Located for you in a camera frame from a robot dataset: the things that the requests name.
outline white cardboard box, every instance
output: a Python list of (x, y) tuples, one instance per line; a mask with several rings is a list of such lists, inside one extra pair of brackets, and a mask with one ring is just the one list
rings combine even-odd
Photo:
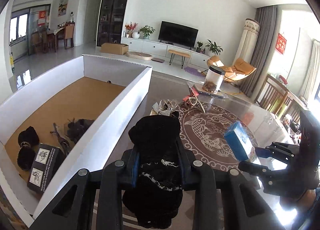
[[(0, 185), (28, 227), (79, 169), (103, 169), (122, 132), (148, 92), (151, 72), (152, 68), (144, 65), (83, 55), (35, 78), (0, 105), (0, 142), (3, 144), (0, 148)], [(19, 176), (4, 145), (35, 110), (82, 77), (104, 82), (110, 80), (125, 89), (78, 141), (38, 201)]]

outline orange lounge chair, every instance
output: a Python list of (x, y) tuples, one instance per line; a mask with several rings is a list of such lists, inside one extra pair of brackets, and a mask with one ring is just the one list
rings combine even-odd
[(218, 56), (212, 56), (207, 60), (207, 65), (214, 65), (222, 68), (226, 74), (224, 75), (224, 81), (233, 82), (239, 81), (251, 75), (256, 68), (245, 62), (242, 58), (238, 58), (232, 67), (225, 66)]

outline brown contents in jar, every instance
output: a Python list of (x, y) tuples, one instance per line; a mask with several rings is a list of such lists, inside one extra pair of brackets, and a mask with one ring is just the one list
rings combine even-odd
[(214, 93), (214, 90), (212, 90), (212, 89), (215, 89), (215, 88), (216, 88), (216, 85), (215, 85), (215, 83), (212, 83), (212, 82), (210, 82), (210, 81), (207, 81), (207, 82), (204, 82), (202, 88), (203, 88), (205, 91), (209, 92), (209, 93)]

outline red wall decoration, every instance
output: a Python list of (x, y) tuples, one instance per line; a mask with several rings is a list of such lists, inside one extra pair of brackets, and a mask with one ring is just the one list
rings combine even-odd
[(287, 44), (287, 40), (280, 33), (278, 34), (276, 50), (279, 51), (282, 55), (285, 50), (285, 45)]
[(45, 13), (46, 11), (39, 11), (38, 26), (45, 25)]

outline blue box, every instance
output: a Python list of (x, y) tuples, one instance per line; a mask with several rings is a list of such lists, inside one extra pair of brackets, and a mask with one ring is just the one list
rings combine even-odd
[(239, 121), (232, 124), (224, 133), (224, 138), (238, 161), (251, 161), (254, 158), (254, 147)]

